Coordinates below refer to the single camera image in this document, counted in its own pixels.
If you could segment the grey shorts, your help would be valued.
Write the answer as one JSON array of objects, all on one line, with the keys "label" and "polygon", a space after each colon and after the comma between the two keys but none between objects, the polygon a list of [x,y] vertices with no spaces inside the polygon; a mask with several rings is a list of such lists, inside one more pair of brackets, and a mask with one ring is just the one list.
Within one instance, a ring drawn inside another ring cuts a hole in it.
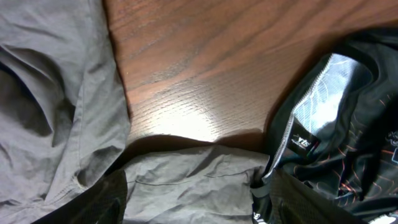
[{"label": "grey shorts", "polygon": [[[130,133],[101,1],[1,2],[1,222],[32,223],[97,183]],[[124,223],[252,223],[266,155],[223,146],[124,167]]]}]

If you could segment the black patterned jersey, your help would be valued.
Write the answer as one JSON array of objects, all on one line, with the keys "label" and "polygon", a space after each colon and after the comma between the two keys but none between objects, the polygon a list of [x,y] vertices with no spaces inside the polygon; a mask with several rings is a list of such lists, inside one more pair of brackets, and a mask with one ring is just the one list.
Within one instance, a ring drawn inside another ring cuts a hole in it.
[{"label": "black patterned jersey", "polygon": [[271,223],[279,169],[366,223],[396,223],[397,29],[355,32],[324,55],[278,107],[265,151],[254,223]]}]

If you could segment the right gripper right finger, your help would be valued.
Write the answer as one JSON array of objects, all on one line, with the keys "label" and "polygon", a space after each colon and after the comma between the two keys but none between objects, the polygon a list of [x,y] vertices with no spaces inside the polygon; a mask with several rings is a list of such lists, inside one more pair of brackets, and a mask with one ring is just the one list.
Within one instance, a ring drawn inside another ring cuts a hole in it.
[{"label": "right gripper right finger", "polygon": [[269,196],[273,224],[365,224],[283,170],[272,173]]}]

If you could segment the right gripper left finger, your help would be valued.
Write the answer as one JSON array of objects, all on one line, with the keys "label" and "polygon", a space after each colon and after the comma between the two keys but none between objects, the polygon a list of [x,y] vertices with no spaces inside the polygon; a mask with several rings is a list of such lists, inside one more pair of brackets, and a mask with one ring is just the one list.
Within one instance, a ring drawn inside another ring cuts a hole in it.
[{"label": "right gripper left finger", "polygon": [[121,224],[126,199],[126,174],[117,170],[34,224]]}]

